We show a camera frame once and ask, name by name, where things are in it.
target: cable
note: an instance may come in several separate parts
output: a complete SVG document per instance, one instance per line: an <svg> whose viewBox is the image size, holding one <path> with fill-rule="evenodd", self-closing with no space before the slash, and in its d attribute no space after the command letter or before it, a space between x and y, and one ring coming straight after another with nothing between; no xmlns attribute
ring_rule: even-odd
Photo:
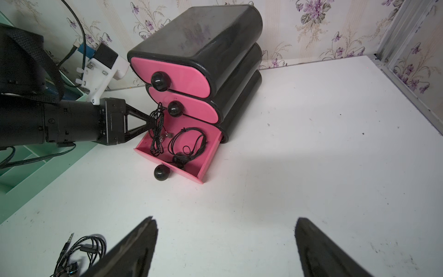
<svg viewBox="0 0 443 277"><path fill-rule="evenodd" d="M179 153L175 153L174 152L174 145L175 145L175 142L177 141L177 139L178 139L178 137L180 136L180 135L182 135L182 134L184 134L184 133L186 133L186 132L189 132L189 131L197 131L197 132L200 132L201 133L201 135L200 136L198 136L198 138L197 138L197 140L195 141L195 144L194 144L194 148L192 148L192 150L191 150L191 148L189 147L189 146L187 146L187 145L185 145L185 146L183 146L183 148L182 148L182 153L181 152L179 152ZM195 154L194 154L194 151L195 151L195 148L197 147L197 143L198 143L198 140L200 139L200 138L202 138L202 142L201 142L201 144L200 144L200 148L195 152ZM200 156L201 154L203 154L203 152L205 151L205 148L206 148L206 143L207 143L207 141L206 141L206 135L205 135L205 133L202 131L202 130L200 130L199 128L196 128L196 127L189 127L189 128L183 128L183 129L181 129L180 130L180 132L178 132L172 139L171 139L171 141L169 142L169 144L168 144L168 146L167 146L167 149L168 149L168 151L169 151L169 153L170 154L172 154L174 157L173 157L173 159L172 159L172 162L173 163L176 163L176 164L180 164L180 165L185 165L186 163L189 163L190 161L192 161L193 159L195 159L195 158L197 158L198 156ZM188 148L189 149L189 152L188 153L186 153L186 151L185 151L185 148Z"/></svg>
<svg viewBox="0 0 443 277"><path fill-rule="evenodd" d="M54 157L57 157L57 156L64 155L64 154L69 153L72 150L74 150L76 145L75 145L75 143L73 143L73 144L74 144L74 146L71 149L66 150L65 152L56 153L56 154L50 154L50 155L46 155L46 156L43 156L43 157L37 157L37 158L32 158L32 159L27 159L27 160L19 160L19 161L12 162L12 163L9 163L9 161L14 156L14 154L16 152L16 149L15 149L14 146L10 146L12 148L12 153L6 159L4 159L0 163L0 169L10 168L10 167L13 167L13 166L24 165L24 164L31 164L31 163L39 162L41 160L46 160L46 159L50 159L50 158L54 158Z"/></svg>
<svg viewBox="0 0 443 277"><path fill-rule="evenodd" d="M92 245L85 245L82 242L91 240ZM56 263L54 274L52 276L58 277L62 273L67 272L66 268L70 267L72 264L69 264L69 258L71 255L77 251L83 251L88 254L89 259L89 267L91 267L96 258L102 259L104 255L106 255L106 242L103 238L98 236L84 236L80 238L77 242L75 242L71 248L62 256L59 262Z"/></svg>
<svg viewBox="0 0 443 277"><path fill-rule="evenodd" d="M72 13L72 15L74 16L74 18L75 18L75 20L77 21L77 23L78 23L78 26L80 27L80 30L82 31L82 37L83 37L83 63L82 63L82 69L85 69L85 65L86 65L86 35L85 35L85 31L83 30L83 26L82 26L82 23L80 22L80 20L78 19L78 17L77 17L77 15L75 14L75 12L71 9L71 7L68 5L68 3L66 3L66 1L65 0L61 0L62 2L63 2L63 4L65 4L65 6L69 9L69 11ZM78 85L75 85L75 86L73 86L73 85L71 85L71 84L69 84L69 83L67 83L65 80L63 80L64 81L64 83L67 85L67 86L70 86L70 87L79 87L81 84L78 84Z"/></svg>
<svg viewBox="0 0 443 277"><path fill-rule="evenodd" d="M72 54L75 53L75 51L76 51L77 49L78 49L77 46L73 45L72 48L71 48L71 51L69 51L68 55L66 55L66 57L64 57L63 60L61 60L61 61L58 63L57 68L60 68L60 67L62 66L62 64L63 64L67 59L69 59L69 58L72 56Z"/></svg>
<svg viewBox="0 0 443 277"><path fill-rule="evenodd" d="M151 131L149 130L149 135L152 138L152 143L151 143L151 154L154 157L157 157L160 154L164 153L163 150L163 145L162 145L162 128L164 128L163 123L164 123L164 118L165 118L165 114L164 111L165 108L162 105L162 102L159 102L157 109L155 111L153 111L150 116L152 118L155 119L155 127L152 128L152 134Z"/></svg>
<svg viewBox="0 0 443 277"><path fill-rule="evenodd" d="M4 159L4 160L0 163L0 168L4 168L3 165L4 165L4 164L7 164L7 163L12 159L12 157L14 156L14 154L16 153L16 148L15 148L14 146L11 146L11 148L12 148L12 152L9 154L9 156L8 156L6 159Z"/></svg>

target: floral wallpaper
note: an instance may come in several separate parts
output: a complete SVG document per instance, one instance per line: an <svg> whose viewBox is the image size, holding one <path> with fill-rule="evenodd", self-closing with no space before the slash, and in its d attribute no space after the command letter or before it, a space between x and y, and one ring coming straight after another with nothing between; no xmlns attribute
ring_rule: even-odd
<svg viewBox="0 0 443 277"><path fill-rule="evenodd" d="M254 5L264 24L258 41L263 51L260 69L375 54L403 3L403 0L66 1L81 21L86 43L91 47L106 43L122 57L189 7ZM59 0L4 0L0 1L0 11L17 27L43 35L45 49L55 61L60 61L76 40L82 40L78 23ZM82 55L76 52L62 70L74 80L78 78L76 67L81 62ZM418 89L426 81L420 79L420 82ZM143 82L128 72L122 80L112 80L109 88L139 85Z"/></svg>
<svg viewBox="0 0 443 277"><path fill-rule="evenodd" d="M436 0L391 70L443 121L442 9Z"/></svg>

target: pink drawer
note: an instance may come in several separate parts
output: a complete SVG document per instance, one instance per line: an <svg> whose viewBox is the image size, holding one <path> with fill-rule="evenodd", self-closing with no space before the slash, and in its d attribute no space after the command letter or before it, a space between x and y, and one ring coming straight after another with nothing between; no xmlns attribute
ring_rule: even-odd
<svg viewBox="0 0 443 277"><path fill-rule="evenodd" d="M217 111L208 103L202 100L188 97L182 94L176 94L171 91L158 91L151 86L147 86L148 93L156 102L162 102L163 107L167 107L172 101L179 101L185 107L184 114L190 117L203 120L205 122L218 123Z"/></svg>
<svg viewBox="0 0 443 277"><path fill-rule="evenodd" d="M207 98L210 94L208 80L200 71L193 67L138 57L131 58L131 65L134 71L146 83L151 83L152 74L162 71L171 79L171 86L169 88L171 90L199 98Z"/></svg>
<svg viewBox="0 0 443 277"><path fill-rule="evenodd" d="M185 165L185 170L180 169L176 167L173 163L171 163L172 155L166 149L169 141L171 140L170 138L165 138L165 141L163 143L165 151L163 154L160 154L157 157L154 157L151 154L150 148L152 138L149 133L146 133L144 135L143 139L135 148L135 151L141 156L156 164L164 164L173 172L180 174L196 183L203 184L203 177L208 170L209 164L214 157L215 151L217 150L220 141L222 140L222 132L216 126L207 124L205 122L201 122L199 120L184 116L181 116L180 118L174 118L171 117L168 113L165 113L164 126L168 132L174 134L180 132L180 130L184 127L197 127L201 129L207 136L205 151L195 160L187 163ZM182 149L185 145L193 145L199 135L200 133L197 132L189 132L183 134L183 137L180 137L176 141L176 149Z"/></svg>

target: detached drawer knob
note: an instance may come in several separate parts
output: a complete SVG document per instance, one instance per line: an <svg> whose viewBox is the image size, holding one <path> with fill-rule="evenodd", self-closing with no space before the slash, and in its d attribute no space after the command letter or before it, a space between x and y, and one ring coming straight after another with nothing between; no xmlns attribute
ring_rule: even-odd
<svg viewBox="0 0 443 277"><path fill-rule="evenodd" d="M154 178L158 181L166 180L170 174L171 170L164 164L160 164L154 169Z"/></svg>
<svg viewBox="0 0 443 277"><path fill-rule="evenodd" d="M151 85L158 91L166 91L171 86L171 78L162 71L157 71L151 76Z"/></svg>

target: purple flower pattern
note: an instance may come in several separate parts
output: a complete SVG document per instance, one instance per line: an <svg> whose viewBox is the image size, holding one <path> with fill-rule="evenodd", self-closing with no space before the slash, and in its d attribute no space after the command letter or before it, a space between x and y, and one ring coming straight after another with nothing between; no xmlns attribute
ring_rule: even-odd
<svg viewBox="0 0 443 277"><path fill-rule="evenodd" d="M157 9L151 10L150 1L144 1L139 2L139 6L134 5L133 2L131 2L131 9L132 12L137 19L136 25L134 26L134 33L138 32L138 35L141 39L145 40L148 37L150 37L153 33L157 32L159 29L161 29L166 23L170 22L170 19L166 19L163 22L163 19L157 20L156 17L161 16L164 17L162 10L166 8L166 6L160 5L157 6ZM138 18L138 14L142 13L143 15L147 16L149 20L140 21Z"/></svg>
<svg viewBox="0 0 443 277"><path fill-rule="evenodd" d="M350 58L354 56L362 56L365 52L365 47L362 46L360 48L357 48L355 46L355 43L361 44L361 38L353 39L353 36L355 33L351 33L351 30L348 30L349 34L345 36L345 45L344 47L338 47L337 49L334 49L334 43L338 42L343 35L340 34L340 32L336 32L334 37L332 38L331 48L329 48L326 52L322 53L322 55L325 55L323 60L325 59L341 59L341 58Z"/></svg>
<svg viewBox="0 0 443 277"><path fill-rule="evenodd" d="M144 24L146 25L146 28L150 31L154 30L154 26L152 25L152 23L149 20L145 20Z"/></svg>
<svg viewBox="0 0 443 277"><path fill-rule="evenodd" d="M417 54L418 52L421 51L421 49L420 49L420 44L421 44L421 43L418 43L417 45L414 46L414 48L411 49L411 54L414 55L414 54Z"/></svg>
<svg viewBox="0 0 443 277"><path fill-rule="evenodd" d="M418 42L413 48L411 48L409 54L402 59L399 59L399 62L396 66L394 66L392 72L397 75L397 77L405 83L411 91L415 91L419 88L419 84L422 84L419 88L421 94L423 94L429 87L430 83L425 81L426 73L429 78L433 72L437 72L441 74L441 70L436 66L428 66L427 62L432 58L429 55L429 51L421 52L420 48L421 42ZM419 59L418 64L414 65L414 62L409 63L409 57L412 57L412 61L414 59Z"/></svg>
<svg viewBox="0 0 443 277"><path fill-rule="evenodd" d="M277 60L277 58L272 60L272 67L278 67L278 60Z"/></svg>
<svg viewBox="0 0 443 277"><path fill-rule="evenodd" d="M301 23L305 25L306 23L311 21L311 24L322 23L325 19L326 12L330 10L331 5L329 3L333 2L333 0L305 0L306 2L299 3L303 0L297 0L296 8L297 11L301 11L305 14L301 17Z"/></svg>
<svg viewBox="0 0 443 277"><path fill-rule="evenodd" d="M365 48L363 47L362 50L357 54L357 56L363 56L363 52L365 52Z"/></svg>
<svg viewBox="0 0 443 277"><path fill-rule="evenodd" d="M425 86L420 87L420 93L423 94L429 88L429 83Z"/></svg>
<svg viewBox="0 0 443 277"><path fill-rule="evenodd" d="M411 72L413 72L413 71L414 71L414 65L410 64L406 67L404 73L409 76L409 75L411 75Z"/></svg>
<svg viewBox="0 0 443 277"><path fill-rule="evenodd" d="M342 47L337 48L337 51L335 53L338 57L341 57L343 55L343 50L344 49Z"/></svg>
<svg viewBox="0 0 443 277"><path fill-rule="evenodd" d="M412 80L412 81L411 81L411 84L409 85L409 88L410 88L412 91L415 91L415 90L417 89L418 83L419 83L419 79Z"/></svg>
<svg viewBox="0 0 443 277"><path fill-rule="evenodd" d="M85 37L86 37L86 40L89 41L90 43L94 42L94 39L91 37L90 34L86 34Z"/></svg>
<svg viewBox="0 0 443 277"><path fill-rule="evenodd" d="M108 42L106 40L104 40L103 38L99 38L98 42L108 45Z"/></svg>
<svg viewBox="0 0 443 277"><path fill-rule="evenodd" d="M71 28L75 29L77 27L77 24L75 22L71 21L69 18L68 18L68 21L69 21L69 26L71 26Z"/></svg>
<svg viewBox="0 0 443 277"><path fill-rule="evenodd" d="M342 35L340 34L340 32L337 32L335 34L335 37L332 39L332 41L337 42L341 39Z"/></svg>
<svg viewBox="0 0 443 277"><path fill-rule="evenodd" d="M135 15L138 15L138 13L140 12L140 10L138 9L138 6L134 5L131 2L131 7L132 7L132 13L135 14Z"/></svg>

